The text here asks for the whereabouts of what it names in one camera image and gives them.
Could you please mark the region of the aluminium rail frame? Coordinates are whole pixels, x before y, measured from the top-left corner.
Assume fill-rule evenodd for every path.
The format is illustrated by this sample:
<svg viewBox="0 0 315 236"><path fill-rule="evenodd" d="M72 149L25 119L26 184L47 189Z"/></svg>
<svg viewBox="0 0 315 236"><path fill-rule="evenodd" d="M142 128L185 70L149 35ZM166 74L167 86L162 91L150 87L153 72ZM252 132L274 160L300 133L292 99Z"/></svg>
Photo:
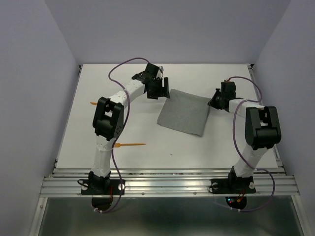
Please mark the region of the aluminium rail frame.
<svg viewBox="0 0 315 236"><path fill-rule="evenodd" d="M53 172L44 179L32 235L241 235L311 236L311 223L294 176L284 169L278 150L259 163L267 173L255 173L256 193L239 213L226 207L224 195L210 192L211 179L225 178L239 156L232 139L233 115L211 109L201 137L157 124L165 99L142 95L131 104L119 142L144 146L115 150L126 191L107 214L92 209L81 195L78 179L86 179L95 154L92 119L96 102L119 91L111 80L127 84L145 64L84 64L71 106L63 142ZM246 145L245 120L236 118L238 148Z"/></svg>

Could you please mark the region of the grey cloth napkin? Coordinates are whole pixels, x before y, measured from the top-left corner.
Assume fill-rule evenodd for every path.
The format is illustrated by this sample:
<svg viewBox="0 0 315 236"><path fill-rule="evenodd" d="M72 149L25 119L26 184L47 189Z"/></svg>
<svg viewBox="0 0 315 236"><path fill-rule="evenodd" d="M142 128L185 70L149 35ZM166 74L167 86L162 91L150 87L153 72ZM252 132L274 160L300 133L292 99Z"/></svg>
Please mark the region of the grey cloth napkin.
<svg viewBox="0 0 315 236"><path fill-rule="evenodd" d="M207 97L172 89L157 124L186 134L203 136L210 112Z"/></svg>

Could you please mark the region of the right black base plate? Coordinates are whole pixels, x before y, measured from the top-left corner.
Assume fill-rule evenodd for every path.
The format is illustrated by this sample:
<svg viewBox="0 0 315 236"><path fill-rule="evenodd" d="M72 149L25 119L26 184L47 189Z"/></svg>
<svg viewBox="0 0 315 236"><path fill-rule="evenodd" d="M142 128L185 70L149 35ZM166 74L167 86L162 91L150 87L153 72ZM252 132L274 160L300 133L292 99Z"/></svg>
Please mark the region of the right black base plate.
<svg viewBox="0 0 315 236"><path fill-rule="evenodd" d="M227 178L211 179L211 190L213 194L246 194L256 193L253 178L240 178L229 180Z"/></svg>

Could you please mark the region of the orange plastic fork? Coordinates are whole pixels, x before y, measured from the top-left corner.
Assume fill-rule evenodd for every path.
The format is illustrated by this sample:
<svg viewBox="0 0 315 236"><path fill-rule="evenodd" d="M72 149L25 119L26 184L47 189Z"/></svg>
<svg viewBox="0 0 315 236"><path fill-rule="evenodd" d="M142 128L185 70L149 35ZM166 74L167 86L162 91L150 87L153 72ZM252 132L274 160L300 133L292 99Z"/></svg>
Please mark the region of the orange plastic fork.
<svg viewBox="0 0 315 236"><path fill-rule="evenodd" d="M145 143L115 143L114 148L144 146L144 145L145 145Z"/></svg>

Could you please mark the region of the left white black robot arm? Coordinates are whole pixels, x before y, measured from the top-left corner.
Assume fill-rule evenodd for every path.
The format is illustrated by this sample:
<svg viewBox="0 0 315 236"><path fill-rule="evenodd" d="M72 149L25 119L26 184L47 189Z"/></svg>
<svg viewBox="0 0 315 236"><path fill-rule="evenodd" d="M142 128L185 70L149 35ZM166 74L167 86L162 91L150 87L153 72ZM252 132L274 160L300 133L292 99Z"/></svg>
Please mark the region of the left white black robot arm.
<svg viewBox="0 0 315 236"><path fill-rule="evenodd" d="M101 97L93 118L96 151L89 181L99 194L109 190L111 151L126 125L131 102L143 94L148 99L170 97L168 78L163 76L163 67L151 63L146 65L144 71L132 76L125 86L116 80L111 81L117 83L122 90L108 98Z"/></svg>

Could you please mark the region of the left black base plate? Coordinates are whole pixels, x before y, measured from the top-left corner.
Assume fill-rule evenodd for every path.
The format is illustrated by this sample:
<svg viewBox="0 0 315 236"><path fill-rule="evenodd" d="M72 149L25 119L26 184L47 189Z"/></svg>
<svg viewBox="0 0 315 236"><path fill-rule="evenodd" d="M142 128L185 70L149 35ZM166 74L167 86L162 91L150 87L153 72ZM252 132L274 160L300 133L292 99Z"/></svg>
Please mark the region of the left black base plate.
<svg viewBox="0 0 315 236"><path fill-rule="evenodd" d="M125 180L122 180L123 189L121 189L121 182L119 179L110 179L102 187L94 187L88 179L79 179L77 183L81 186L81 195L96 196L96 195L124 195L125 194Z"/></svg>

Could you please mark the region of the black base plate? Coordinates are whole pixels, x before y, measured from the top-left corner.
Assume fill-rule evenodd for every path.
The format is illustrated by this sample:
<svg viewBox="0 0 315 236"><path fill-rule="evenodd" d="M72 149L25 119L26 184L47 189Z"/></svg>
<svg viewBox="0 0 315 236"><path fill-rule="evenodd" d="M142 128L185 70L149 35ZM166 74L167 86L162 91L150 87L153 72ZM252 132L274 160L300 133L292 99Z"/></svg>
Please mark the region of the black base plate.
<svg viewBox="0 0 315 236"><path fill-rule="evenodd" d="M96 196L96 195L124 195L125 194L125 180L122 180L123 189L121 189L121 182L119 179L110 179L102 187L94 187L88 179L79 179L77 183L81 186L81 195Z"/></svg>
<svg viewBox="0 0 315 236"><path fill-rule="evenodd" d="M211 179L211 190L213 194L246 194L256 193L253 178L240 178L229 180L227 178Z"/></svg>

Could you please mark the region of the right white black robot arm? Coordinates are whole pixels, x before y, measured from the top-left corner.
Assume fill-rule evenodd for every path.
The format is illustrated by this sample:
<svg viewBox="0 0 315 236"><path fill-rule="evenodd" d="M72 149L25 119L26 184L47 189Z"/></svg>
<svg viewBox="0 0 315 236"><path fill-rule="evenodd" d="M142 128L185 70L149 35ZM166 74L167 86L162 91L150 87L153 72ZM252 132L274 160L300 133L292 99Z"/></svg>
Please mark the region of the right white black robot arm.
<svg viewBox="0 0 315 236"><path fill-rule="evenodd" d="M262 157L282 138L277 108L262 106L258 101L236 97L234 82L221 82L208 105L217 110L225 110L233 114L232 139L240 156L231 169L231 177L226 180L227 188L237 192L244 187L243 178L250 178ZM235 136L236 117L245 119L246 146L240 151Z"/></svg>

